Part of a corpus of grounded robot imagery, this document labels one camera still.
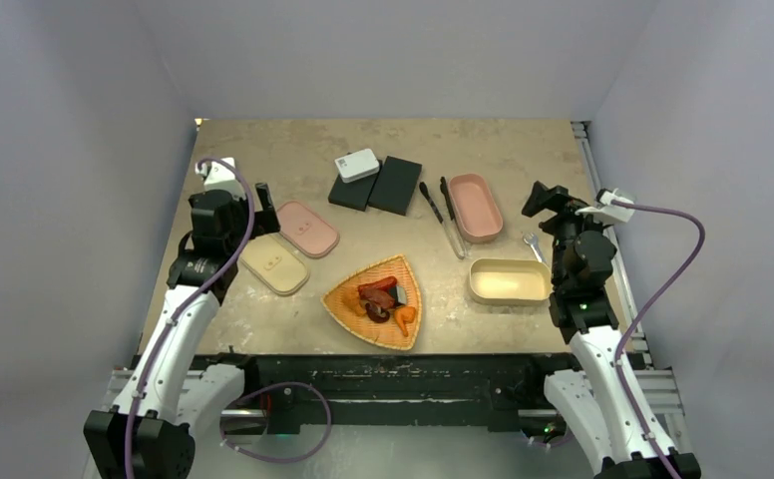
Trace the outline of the fried chicken piece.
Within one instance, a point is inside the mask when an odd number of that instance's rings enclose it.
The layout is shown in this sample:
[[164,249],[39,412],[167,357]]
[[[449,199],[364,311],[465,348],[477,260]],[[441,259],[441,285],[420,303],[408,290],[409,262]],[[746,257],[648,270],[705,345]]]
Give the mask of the fried chicken piece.
[[342,293],[343,304],[354,312],[358,316],[365,316],[367,314],[365,306],[361,303],[361,299],[356,287],[347,288]]

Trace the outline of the black metal tongs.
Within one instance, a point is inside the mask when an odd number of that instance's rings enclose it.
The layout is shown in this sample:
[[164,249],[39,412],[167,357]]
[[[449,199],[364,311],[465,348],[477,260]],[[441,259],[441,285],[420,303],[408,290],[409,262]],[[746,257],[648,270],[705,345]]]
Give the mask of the black metal tongs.
[[449,194],[447,181],[444,177],[440,178],[439,190],[445,202],[445,207],[446,207],[445,214],[442,214],[440,212],[436,202],[432,197],[432,194],[430,193],[430,189],[428,185],[425,182],[419,183],[419,191],[422,194],[423,198],[428,203],[428,205],[430,206],[438,223],[444,230],[447,241],[454,255],[456,256],[457,259],[465,259],[468,255],[468,249],[466,247],[465,241],[461,236],[460,229],[457,223],[455,207],[453,205],[453,202]]

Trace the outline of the pink lunch box lid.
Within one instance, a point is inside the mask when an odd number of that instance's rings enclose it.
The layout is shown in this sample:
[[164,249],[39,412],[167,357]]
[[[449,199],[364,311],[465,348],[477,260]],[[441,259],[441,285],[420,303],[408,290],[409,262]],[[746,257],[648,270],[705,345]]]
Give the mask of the pink lunch box lid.
[[311,258],[328,255],[339,243],[339,232],[299,201],[288,201],[276,210],[280,234]]

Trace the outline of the red sausage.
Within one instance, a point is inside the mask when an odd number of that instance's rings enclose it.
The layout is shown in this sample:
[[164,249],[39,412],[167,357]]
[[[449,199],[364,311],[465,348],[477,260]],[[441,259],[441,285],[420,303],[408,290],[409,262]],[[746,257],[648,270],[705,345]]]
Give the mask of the red sausage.
[[357,291],[360,296],[364,295],[364,291],[368,289],[380,290],[388,292],[391,288],[395,287],[398,283],[398,279],[393,276],[386,276],[376,281],[363,283],[357,286]]

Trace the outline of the dark brown meat slice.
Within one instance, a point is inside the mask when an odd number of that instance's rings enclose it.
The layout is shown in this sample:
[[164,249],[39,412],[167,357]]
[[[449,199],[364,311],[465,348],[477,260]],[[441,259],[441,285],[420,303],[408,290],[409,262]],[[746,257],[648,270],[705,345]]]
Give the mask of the dark brown meat slice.
[[365,306],[367,316],[376,323],[387,322],[394,308],[394,299],[388,292],[368,289],[364,295],[360,296],[362,304]]

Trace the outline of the beige lunch box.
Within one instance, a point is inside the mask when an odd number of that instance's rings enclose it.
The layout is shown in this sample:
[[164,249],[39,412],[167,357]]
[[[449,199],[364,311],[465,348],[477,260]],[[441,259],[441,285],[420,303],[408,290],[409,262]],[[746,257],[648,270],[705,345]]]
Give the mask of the beige lunch box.
[[479,258],[468,276],[473,300],[490,305],[528,305],[548,299],[552,273],[534,259]]

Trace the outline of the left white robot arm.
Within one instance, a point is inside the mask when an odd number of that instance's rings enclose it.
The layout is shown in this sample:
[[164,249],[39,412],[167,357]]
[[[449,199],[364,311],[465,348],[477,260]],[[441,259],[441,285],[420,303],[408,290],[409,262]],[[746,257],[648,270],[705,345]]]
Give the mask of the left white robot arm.
[[247,240],[279,232],[269,186],[239,197],[205,189],[189,198],[192,228],[169,269],[162,312],[127,384],[105,410],[89,413],[83,433],[103,478],[185,478],[195,440],[226,398],[247,408],[261,381],[240,354],[214,365],[209,377],[185,387],[199,341],[218,313]]

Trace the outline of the white small device box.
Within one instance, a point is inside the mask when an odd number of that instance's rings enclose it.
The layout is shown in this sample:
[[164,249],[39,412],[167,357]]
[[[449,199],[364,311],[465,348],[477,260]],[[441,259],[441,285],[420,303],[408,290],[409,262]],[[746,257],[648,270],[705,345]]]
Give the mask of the white small device box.
[[334,165],[341,182],[344,184],[371,177],[381,169],[381,163],[369,148],[347,153],[336,158]]

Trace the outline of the woven bamboo basket tray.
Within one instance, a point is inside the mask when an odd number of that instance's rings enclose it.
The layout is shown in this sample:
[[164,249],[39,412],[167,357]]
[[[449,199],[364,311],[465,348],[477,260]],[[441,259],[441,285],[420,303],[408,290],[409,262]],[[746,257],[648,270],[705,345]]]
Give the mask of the woven bamboo basket tray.
[[415,345],[422,293],[403,254],[349,275],[323,294],[321,302],[338,324],[368,343],[395,350]]

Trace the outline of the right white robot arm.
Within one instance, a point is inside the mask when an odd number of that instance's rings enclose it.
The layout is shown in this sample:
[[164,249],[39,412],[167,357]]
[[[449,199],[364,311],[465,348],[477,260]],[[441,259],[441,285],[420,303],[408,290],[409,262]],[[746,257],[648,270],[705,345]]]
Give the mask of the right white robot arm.
[[618,190],[601,190],[595,205],[562,186],[535,182],[522,208],[525,217],[552,217],[541,230],[553,238],[550,314],[577,370],[541,368],[527,375],[524,391],[539,406],[551,404],[579,444],[596,478],[699,478],[698,460],[680,451],[647,403],[625,347],[643,315],[620,330],[605,290],[617,248],[605,235],[636,212],[674,216],[693,223],[697,243],[655,294],[660,298],[700,253],[706,232],[696,217],[677,210],[637,205]]

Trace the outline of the beige lunch box lid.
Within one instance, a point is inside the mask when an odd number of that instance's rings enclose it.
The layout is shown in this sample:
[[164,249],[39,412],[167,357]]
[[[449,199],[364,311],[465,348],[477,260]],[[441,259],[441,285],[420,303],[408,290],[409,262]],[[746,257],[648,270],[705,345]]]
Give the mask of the beige lunch box lid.
[[272,235],[251,239],[239,260],[264,285],[280,296],[296,293],[310,276],[306,264]]

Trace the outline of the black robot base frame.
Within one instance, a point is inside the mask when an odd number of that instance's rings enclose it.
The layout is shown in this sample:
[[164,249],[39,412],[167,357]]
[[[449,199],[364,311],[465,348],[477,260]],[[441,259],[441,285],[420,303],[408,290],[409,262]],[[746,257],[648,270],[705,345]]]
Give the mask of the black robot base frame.
[[571,353],[198,355],[192,370],[230,364],[245,383],[234,391],[269,430],[296,434],[303,425],[484,427],[541,430],[556,413],[544,381],[580,370]]

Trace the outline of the right black box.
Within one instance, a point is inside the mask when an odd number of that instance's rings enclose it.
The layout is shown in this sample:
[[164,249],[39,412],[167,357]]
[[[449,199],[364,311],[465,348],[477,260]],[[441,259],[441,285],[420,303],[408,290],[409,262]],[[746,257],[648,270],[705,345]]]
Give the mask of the right black box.
[[368,206],[405,216],[421,173],[421,164],[388,156],[369,196]]

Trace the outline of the black box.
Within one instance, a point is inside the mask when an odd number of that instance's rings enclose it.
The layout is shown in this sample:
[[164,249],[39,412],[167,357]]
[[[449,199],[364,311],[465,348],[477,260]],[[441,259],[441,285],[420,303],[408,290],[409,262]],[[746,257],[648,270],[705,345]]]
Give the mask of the black box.
[[[381,168],[383,161],[378,160],[378,165]],[[337,176],[328,194],[328,202],[346,209],[365,212],[378,180],[380,168],[375,174],[350,183],[344,183],[341,177]]]
[[388,156],[369,196],[368,206],[405,216],[421,173],[421,164]]

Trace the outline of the left black box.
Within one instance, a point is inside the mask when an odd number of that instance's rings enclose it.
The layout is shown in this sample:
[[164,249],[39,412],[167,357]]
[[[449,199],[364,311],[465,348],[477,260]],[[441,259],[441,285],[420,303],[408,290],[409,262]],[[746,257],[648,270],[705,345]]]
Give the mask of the left black box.
[[[378,165],[381,168],[383,161],[378,160]],[[328,202],[346,209],[365,212],[378,180],[380,168],[375,174],[350,183],[344,183],[341,177],[337,176],[328,194]]]

